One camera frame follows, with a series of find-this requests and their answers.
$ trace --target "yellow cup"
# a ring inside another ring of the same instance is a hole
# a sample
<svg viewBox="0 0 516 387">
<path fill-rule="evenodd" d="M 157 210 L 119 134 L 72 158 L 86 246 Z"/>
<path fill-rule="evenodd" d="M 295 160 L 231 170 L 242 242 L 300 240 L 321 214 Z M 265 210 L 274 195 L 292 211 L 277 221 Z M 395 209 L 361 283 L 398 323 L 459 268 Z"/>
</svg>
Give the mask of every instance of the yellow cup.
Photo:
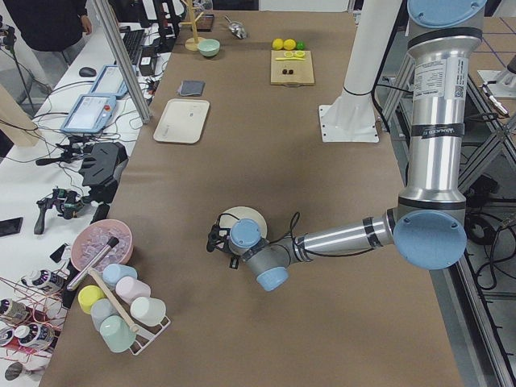
<svg viewBox="0 0 516 387">
<path fill-rule="evenodd" d="M 77 299 L 82 311 L 86 314 L 91 314 L 91 307 L 101 298 L 106 298 L 102 289 L 95 285 L 88 285 L 81 289 Z"/>
</svg>

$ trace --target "computer mouse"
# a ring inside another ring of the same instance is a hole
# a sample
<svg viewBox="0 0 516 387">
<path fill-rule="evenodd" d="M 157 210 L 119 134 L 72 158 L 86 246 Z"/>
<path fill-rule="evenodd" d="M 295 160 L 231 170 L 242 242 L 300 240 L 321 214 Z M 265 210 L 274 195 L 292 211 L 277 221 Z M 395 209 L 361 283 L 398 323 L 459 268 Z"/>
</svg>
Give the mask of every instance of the computer mouse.
<svg viewBox="0 0 516 387">
<path fill-rule="evenodd" d="M 97 75 L 97 70 L 92 69 L 91 67 L 83 67 L 79 70 L 79 75 L 81 77 L 95 77 Z"/>
</svg>

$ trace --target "pink cup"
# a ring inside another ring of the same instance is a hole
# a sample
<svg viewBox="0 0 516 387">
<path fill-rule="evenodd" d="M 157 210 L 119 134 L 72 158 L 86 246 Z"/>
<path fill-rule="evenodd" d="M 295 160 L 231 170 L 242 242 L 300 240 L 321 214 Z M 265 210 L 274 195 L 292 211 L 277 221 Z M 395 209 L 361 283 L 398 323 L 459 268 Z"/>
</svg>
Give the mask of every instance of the pink cup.
<svg viewBox="0 0 516 387">
<path fill-rule="evenodd" d="M 129 305 L 138 297 L 151 297 L 151 287 L 133 277 L 122 278 L 115 292 Z"/>
</svg>

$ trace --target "smartphone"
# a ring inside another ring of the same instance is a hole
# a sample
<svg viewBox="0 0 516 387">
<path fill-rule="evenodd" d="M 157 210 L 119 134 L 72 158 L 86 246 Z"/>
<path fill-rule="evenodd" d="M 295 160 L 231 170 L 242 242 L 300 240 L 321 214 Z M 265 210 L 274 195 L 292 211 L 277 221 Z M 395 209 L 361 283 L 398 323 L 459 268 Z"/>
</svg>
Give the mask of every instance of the smartphone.
<svg viewBox="0 0 516 387">
<path fill-rule="evenodd" d="M 13 218 L 0 221 L 0 236 L 18 234 L 22 228 L 23 218 Z"/>
</svg>

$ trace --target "bowl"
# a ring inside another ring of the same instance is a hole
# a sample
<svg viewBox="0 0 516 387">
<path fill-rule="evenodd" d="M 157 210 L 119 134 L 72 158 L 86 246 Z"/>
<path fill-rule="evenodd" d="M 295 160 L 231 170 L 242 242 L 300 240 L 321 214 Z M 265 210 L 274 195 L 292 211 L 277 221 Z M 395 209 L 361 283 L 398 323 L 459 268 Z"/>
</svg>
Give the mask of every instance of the bowl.
<svg viewBox="0 0 516 387">
<path fill-rule="evenodd" d="M 127 263 L 133 250 L 132 233 L 129 226 L 116 219 L 103 219 L 90 224 L 73 242 L 71 257 L 73 266 L 81 271 L 111 236 L 116 236 L 119 244 L 94 267 L 102 273 L 108 264 Z"/>
<path fill-rule="evenodd" d="M 209 58 L 218 54 L 220 42 L 215 39 L 204 39 L 199 42 L 197 48 L 203 56 Z"/>
</svg>

